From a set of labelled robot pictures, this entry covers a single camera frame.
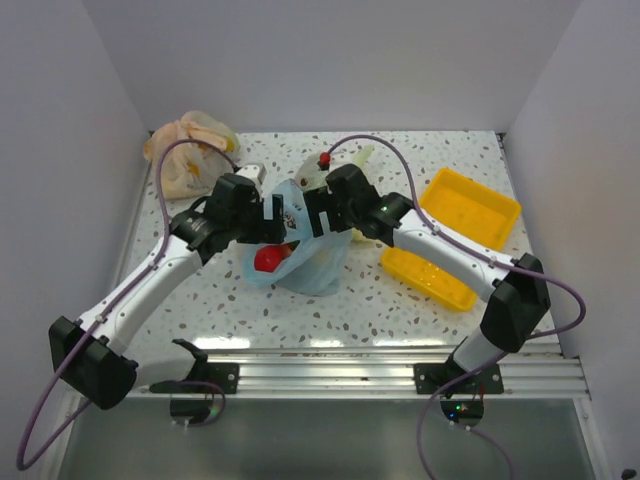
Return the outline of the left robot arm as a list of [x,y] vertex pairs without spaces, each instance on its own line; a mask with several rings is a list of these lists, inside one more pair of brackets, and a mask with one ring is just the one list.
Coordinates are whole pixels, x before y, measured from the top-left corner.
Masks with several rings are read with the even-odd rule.
[[185,392],[201,390],[208,369],[188,343],[154,366],[141,367],[125,352],[161,303],[230,243],[283,240],[283,200],[276,195],[264,205],[265,176],[263,165],[249,164],[220,177],[210,195],[173,216],[150,254],[104,300],[75,321],[55,320],[48,335],[56,374],[102,410],[150,383],[173,380]]

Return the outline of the red fruit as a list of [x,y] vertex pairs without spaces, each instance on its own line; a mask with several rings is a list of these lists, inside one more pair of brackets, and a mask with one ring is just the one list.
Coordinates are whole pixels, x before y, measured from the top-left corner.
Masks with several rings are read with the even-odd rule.
[[289,244],[267,245],[260,248],[254,256],[256,271],[273,273],[293,252]]

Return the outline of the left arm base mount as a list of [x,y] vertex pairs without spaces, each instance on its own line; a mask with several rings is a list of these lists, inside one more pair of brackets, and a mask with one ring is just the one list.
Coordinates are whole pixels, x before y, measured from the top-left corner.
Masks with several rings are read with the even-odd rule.
[[211,363],[209,356],[193,343],[174,339],[173,344],[188,353],[188,357],[173,362],[175,378],[169,377],[169,367],[162,367],[161,376],[148,385],[154,394],[201,394],[198,400],[172,399],[169,412],[175,425],[185,430],[209,426],[218,421],[227,407],[227,395],[237,392],[240,368],[237,363]]

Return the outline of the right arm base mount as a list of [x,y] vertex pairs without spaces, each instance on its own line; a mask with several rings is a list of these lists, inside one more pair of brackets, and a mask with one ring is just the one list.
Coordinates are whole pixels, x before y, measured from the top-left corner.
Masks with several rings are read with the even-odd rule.
[[456,352],[443,363],[414,364],[415,390],[433,397],[447,421],[472,428],[484,417],[485,397],[505,392],[498,362],[506,353],[490,353],[482,364],[467,371],[454,362]]

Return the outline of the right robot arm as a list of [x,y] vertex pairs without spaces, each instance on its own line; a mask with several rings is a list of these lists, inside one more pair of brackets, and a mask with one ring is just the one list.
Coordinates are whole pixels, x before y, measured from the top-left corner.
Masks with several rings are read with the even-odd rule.
[[324,186],[303,194],[314,236],[354,228],[365,237],[412,253],[453,275],[485,302],[479,326],[455,348],[434,377],[468,392],[481,370],[518,352],[550,308],[541,262],[530,254],[515,260],[483,249],[427,217],[408,197],[381,196],[361,169],[347,164]]

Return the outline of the light blue plastic bag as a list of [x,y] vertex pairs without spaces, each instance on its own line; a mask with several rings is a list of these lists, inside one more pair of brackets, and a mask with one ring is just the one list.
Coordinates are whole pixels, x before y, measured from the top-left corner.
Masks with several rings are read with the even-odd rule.
[[307,296],[324,297],[335,294],[340,286],[352,232],[326,231],[324,235],[315,238],[303,191],[298,185],[292,180],[285,180],[272,192],[283,199],[285,241],[293,243],[295,248],[273,272],[263,272],[254,268],[254,259],[266,245],[239,244],[236,251],[244,279],[255,288],[276,285]]

